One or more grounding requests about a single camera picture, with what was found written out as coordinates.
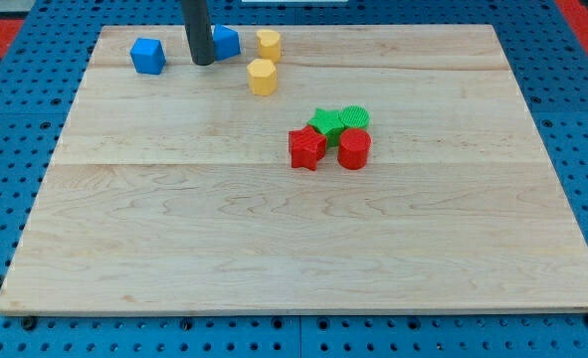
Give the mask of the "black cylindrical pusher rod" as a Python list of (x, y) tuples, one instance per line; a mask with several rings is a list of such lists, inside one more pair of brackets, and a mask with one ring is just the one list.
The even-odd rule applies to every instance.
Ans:
[(182, 17), (192, 62), (209, 66), (216, 61), (211, 19), (206, 0), (181, 0)]

